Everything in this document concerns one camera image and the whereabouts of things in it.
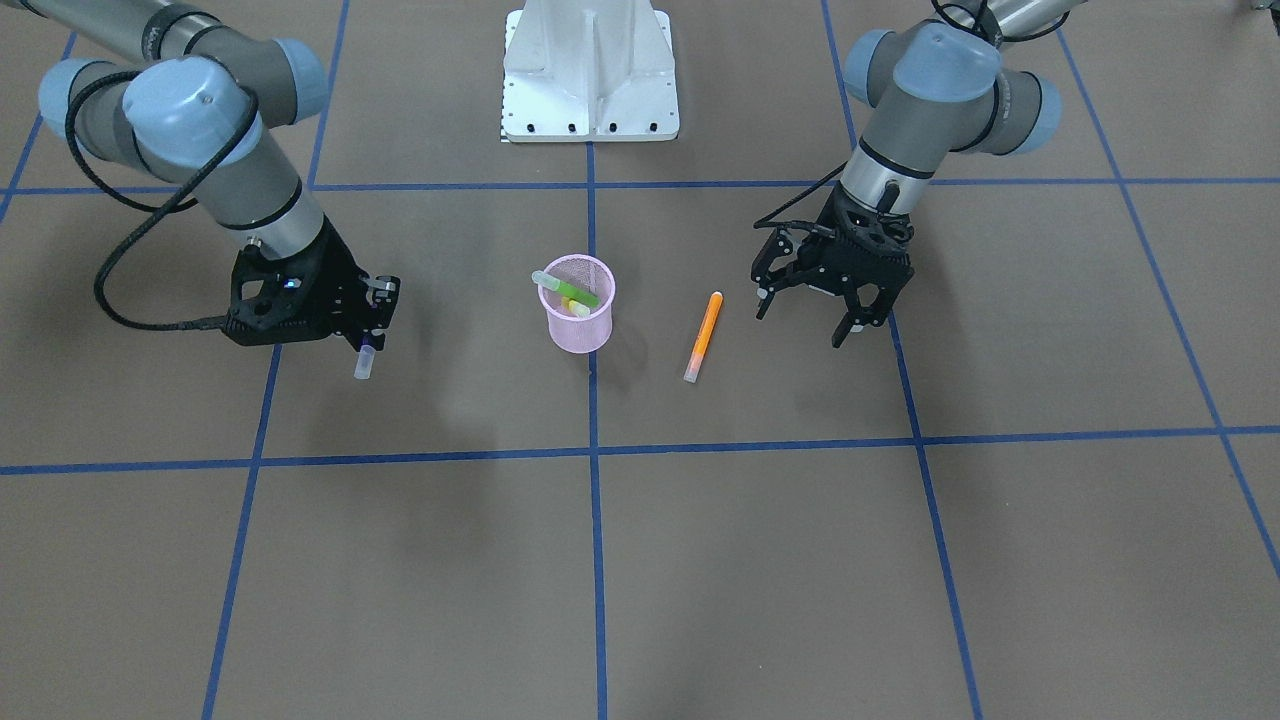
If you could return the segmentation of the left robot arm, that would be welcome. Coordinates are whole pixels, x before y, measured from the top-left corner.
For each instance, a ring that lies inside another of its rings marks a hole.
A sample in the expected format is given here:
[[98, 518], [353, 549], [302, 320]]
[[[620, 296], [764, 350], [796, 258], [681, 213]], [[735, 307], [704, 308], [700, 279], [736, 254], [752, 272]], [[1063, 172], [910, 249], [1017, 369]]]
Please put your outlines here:
[[806, 286], [845, 301], [832, 336], [883, 325], [914, 275], [911, 211], [952, 152], [1030, 152], [1059, 127], [1057, 88], [1004, 68], [1004, 49], [1051, 35], [1071, 1], [936, 1], [904, 32], [873, 29], [844, 63], [846, 92], [872, 114], [813, 220], [771, 213], [751, 263], [763, 318], [778, 292]]

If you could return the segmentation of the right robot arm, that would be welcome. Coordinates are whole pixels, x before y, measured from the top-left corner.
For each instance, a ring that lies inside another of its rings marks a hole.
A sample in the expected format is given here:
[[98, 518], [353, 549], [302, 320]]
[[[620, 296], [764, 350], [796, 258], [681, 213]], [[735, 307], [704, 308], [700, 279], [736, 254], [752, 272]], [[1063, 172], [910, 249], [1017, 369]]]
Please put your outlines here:
[[[174, 1], [22, 1], [122, 58], [70, 58], [38, 87], [44, 123], [105, 195], [146, 219], [104, 260], [93, 297], [136, 331], [218, 331], [242, 346], [333, 336], [384, 348], [401, 281], [355, 260], [273, 129], [326, 105], [326, 68], [293, 38], [259, 40]], [[239, 243], [228, 309], [155, 323], [108, 299], [110, 274], [164, 218], [204, 209]]]

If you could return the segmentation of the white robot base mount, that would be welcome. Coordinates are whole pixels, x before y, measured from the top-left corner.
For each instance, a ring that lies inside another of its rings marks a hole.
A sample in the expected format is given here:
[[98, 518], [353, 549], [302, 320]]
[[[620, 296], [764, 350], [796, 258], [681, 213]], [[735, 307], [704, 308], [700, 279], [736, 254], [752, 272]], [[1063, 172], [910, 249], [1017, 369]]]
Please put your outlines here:
[[678, 137], [669, 14], [649, 1], [526, 1], [504, 20], [500, 137], [631, 143]]

